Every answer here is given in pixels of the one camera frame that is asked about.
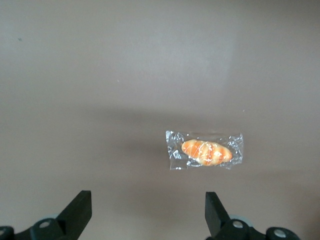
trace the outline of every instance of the screw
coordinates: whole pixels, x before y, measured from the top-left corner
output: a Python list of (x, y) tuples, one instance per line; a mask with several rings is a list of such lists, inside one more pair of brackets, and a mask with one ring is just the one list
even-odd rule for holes
[(48, 227), (49, 225), (50, 225), (50, 222), (44, 221), (39, 225), (39, 228), (43, 229), (43, 228)]
[(244, 227), (244, 225), (240, 221), (234, 221), (232, 225), (237, 229), (242, 229)]
[(286, 237), (285, 232), (280, 230), (280, 229), (274, 230), (274, 235), (276, 235), (279, 238), (285, 238)]

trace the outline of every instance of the plastic wrapper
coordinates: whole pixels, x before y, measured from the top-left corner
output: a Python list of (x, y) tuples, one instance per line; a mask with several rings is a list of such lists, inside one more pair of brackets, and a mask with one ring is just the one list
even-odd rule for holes
[(171, 170), (201, 166), (230, 169), (242, 163), (244, 138), (241, 133), (230, 136), (168, 130), (165, 135)]

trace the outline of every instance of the clear plastic bag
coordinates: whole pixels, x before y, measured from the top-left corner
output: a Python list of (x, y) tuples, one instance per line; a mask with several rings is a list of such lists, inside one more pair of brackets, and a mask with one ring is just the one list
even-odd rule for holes
[(224, 167), (226, 169), (230, 169), (233, 165), (241, 164), (243, 159), (243, 150), (244, 150), (244, 137), (241, 133), (227, 136), (219, 133), (212, 134), (201, 134), (201, 133), (192, 133), (192, 132), (176, 132), (176, 131), (166, 131), (165, 133), (166, 143), (168, 146), (168, 153), (170, 157), (170, 169), (171, 170), (182, 170), (193, 167), (201, 167), (203, 164), (207, 163), (203, 161), (203, 159), (199, 159), (199, 157), (192, 157), (189, 152), (187, 154), (184, 152), (186, 148), (182, 149), (182, 146), (187, 141), (192, 143), (197, 143), (201, 141), (202, 145), (212, 146), (214, 144), (216, 147), (221, 148), (221, 152), (228, 152), (229, 158), (224, 161), (218, 161), (219, 164), (214, 164), (213, 166)]

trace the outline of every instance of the black plastic bracket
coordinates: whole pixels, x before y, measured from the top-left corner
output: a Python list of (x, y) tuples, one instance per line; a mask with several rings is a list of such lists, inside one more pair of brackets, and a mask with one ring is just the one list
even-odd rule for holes
[(91, 216), (91, 191), (81, 191), (56, 218), (42, 219), (17, 234), (11, 226), (0, 226), (0, 240), (77, 240)]
[(205, 194), (205, 220), (211, 237), (206, 240), (300, 240), (292, 231), (270, 227), (262, 234), (239, 219), (230, 219), (215, 192)]

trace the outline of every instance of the orange pastry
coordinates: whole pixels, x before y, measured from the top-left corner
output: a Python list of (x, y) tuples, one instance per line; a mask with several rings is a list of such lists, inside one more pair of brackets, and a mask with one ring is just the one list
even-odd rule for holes
[(182, 151), (204, 166), (213, 166), (232, 159), (230, 150), (216, 142), (192, 139), (185, 141)]

